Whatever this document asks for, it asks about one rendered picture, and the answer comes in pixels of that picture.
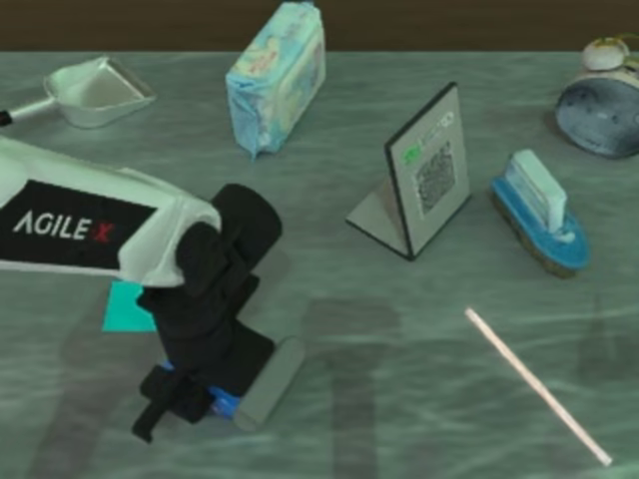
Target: marble surface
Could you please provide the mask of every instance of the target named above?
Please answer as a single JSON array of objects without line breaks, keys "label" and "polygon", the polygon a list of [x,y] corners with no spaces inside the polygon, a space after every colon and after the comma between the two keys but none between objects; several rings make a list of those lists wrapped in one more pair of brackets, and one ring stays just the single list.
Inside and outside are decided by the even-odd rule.
[{"label": "marble surface", "polygon": [[[91,54],[0,55],[0,101]],[[130,433],[154,334],[101,333],[107,278],[0,273],[0,477],[12,479],[581,479],[639,475],[639,162],[607,162],[556,133],[576,54],[331,54],[327,82],[286,148],[251,164],[231,135],[233,54],[121,54],[160,100],[95,131],[59,118],[15,139],[127,166],[212,196],[255,188],[286,233],[242,319],[310,357],[282,408],[247,435],[167,418]],[[454,80],[473,198],[415,263],[344,223],[385,175],[383,142]],[[532,148],[570,195],[591,266],[555,279],[485,194]],[[474,306],[614,458],[603,468],[463,316]]]}]

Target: black label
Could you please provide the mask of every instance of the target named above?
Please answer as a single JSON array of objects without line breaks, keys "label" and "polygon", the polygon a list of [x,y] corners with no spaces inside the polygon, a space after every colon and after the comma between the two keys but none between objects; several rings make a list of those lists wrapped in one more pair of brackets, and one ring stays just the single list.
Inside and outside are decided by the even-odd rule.
[{"label": "black label", "polygon": [[0,260],[119,270],[156,209],[39,182],[0,210]]}]

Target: dustpan handle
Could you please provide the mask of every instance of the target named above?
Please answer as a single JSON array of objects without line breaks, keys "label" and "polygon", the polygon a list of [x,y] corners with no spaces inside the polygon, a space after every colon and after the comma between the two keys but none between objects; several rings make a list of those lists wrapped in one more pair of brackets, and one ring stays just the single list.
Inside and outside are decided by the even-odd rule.
[{"label": "dustpan handle", "polygon": [[17,108],[0,112],[0,127],[39,117],[58,108],[58,102],[53,97],[43,97]]}]

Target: teal square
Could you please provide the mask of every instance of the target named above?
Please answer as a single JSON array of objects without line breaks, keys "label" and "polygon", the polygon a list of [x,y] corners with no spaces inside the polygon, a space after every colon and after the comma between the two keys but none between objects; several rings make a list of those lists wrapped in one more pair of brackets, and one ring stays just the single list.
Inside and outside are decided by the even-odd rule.
[{"label": "teal square", "polygon": [[136,303],[142,287],[134,282],[113,281],[102,330],[149,332],[156,330],[153,316]]}]

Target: wooden stick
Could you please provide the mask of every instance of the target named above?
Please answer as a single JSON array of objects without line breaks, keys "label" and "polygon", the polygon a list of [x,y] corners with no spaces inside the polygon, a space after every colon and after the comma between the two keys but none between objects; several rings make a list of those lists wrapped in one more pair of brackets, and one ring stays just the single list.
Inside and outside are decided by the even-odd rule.
[{"label": "wooden stick", "polygon": [[537,377],[528,370],[528,368],[514,355],[514,353],[506,346],[501,339],[493,332],[493,330],[485,323],[479,314],[470,307],[465,311],[466,317],[477,326],[477,328],[486,336],[493,346],[501,353],[503,357],[510,363],[512,367],[523,377],[523,379],[532,387],[541,398],[546,401],[550,409],[572,430],[581,442],[595,455],[595,457],[604,465],[609,466],[612,458],[606,454],[599,445],[590,437],[590,435],[579,425],[577,421],[570,415],[568,411],[555,399],[550,391],[544,386]]}]

